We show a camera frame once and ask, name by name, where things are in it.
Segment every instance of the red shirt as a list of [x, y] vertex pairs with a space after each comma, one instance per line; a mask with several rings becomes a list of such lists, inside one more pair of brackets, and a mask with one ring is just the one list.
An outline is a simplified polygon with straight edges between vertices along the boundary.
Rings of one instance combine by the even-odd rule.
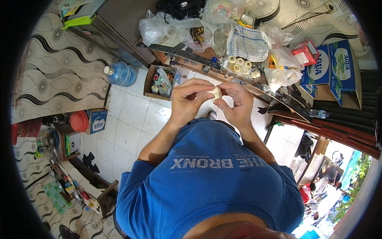
[[301, 193], [301, 196], [303, 197], [304, 204], [306, 204], [309, 201], [309, 199], [311, 199], [309, 185], [310, 183], [300, 188], [300, 193]]

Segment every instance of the red box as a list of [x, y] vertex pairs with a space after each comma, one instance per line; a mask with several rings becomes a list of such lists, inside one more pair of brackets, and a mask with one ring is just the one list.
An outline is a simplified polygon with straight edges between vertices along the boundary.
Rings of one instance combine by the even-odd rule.
[[316, 64], [318, 59], [318, 51], [310, 39], [294, 46], [291, 52], [304, 59], [305, 66]]

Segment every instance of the checkered cloth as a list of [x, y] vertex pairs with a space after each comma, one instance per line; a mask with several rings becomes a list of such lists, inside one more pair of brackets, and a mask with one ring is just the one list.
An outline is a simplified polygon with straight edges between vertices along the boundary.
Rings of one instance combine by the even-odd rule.
[[227, 55], [263, 62], [268, 57], [268, 44], [259, 31], [240, 25], [232, 26], [227, 39]]

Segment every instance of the sneaker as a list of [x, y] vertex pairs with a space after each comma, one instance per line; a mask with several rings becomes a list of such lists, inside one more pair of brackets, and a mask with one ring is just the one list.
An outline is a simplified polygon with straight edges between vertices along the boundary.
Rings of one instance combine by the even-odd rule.
[[205, 118], [210, 119], [210, 120], [216, 120], [216, 111], [214, 111], [214, 110], [210, 110], [210, 111], [207, 113], [207, 115], [206, 115]]

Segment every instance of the hand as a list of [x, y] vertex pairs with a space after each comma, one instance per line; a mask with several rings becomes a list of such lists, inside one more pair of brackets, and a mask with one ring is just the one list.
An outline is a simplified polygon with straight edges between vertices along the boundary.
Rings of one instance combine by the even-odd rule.
[[169, 122], [183, 127], [196, 117], [200, 106], [214, 96], [206, 91], [215, 88], [206, 80], [192, 78], [177, 86], [172, 91], [172, 112]]
[[233, 108], [229, 107], [223, 99], [214, 101], [224, 113], [225, 118], [230, 124], [239, 131], [246, 127], [252, 127], [251, 113], [253, 107], [253, 97], [239, 83], [226, 82], [218, 85], [222, 95], [231, 96], [233, 99]]

